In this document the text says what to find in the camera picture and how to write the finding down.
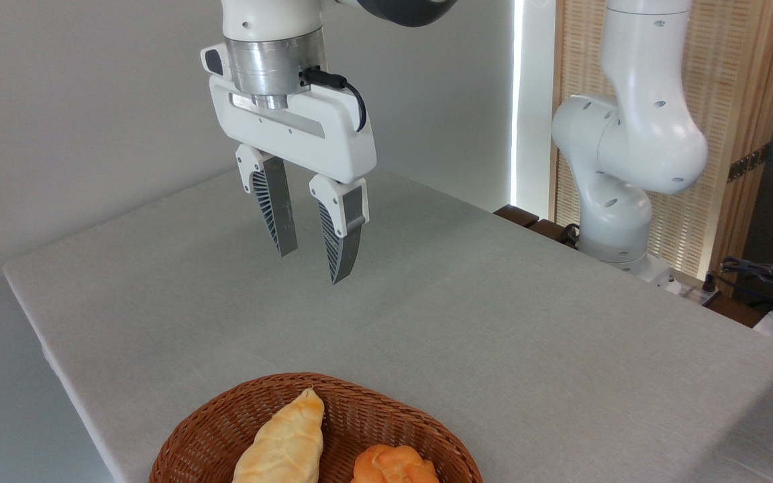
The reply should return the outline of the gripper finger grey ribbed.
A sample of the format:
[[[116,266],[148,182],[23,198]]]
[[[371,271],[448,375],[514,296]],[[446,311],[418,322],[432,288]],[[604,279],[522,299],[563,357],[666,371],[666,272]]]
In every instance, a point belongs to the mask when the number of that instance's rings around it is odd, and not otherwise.
[[[317,174],[310,181],[309,190],[318,201],[331,283],[337,284],[352,272],[362,226],[369,221],[367,182],[359,178],[343,184]]]
[[[236,161],[244,190],[255,196],[277,251],[287,256],[298,243],[285,162],[245,144],[236,150]]]

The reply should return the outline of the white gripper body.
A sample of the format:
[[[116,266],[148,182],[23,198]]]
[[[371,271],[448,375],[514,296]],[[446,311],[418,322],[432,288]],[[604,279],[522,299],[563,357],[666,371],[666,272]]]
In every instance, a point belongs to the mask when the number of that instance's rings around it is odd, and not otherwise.
[[[257,106],[230,76],[224,44],[201,51],[218,122],[231,140],[266,151],[340,183],[365,176],[376,165],[373,127],[358,131],[360,107],[347,91],[314,85],[287,97],[287,107]]]

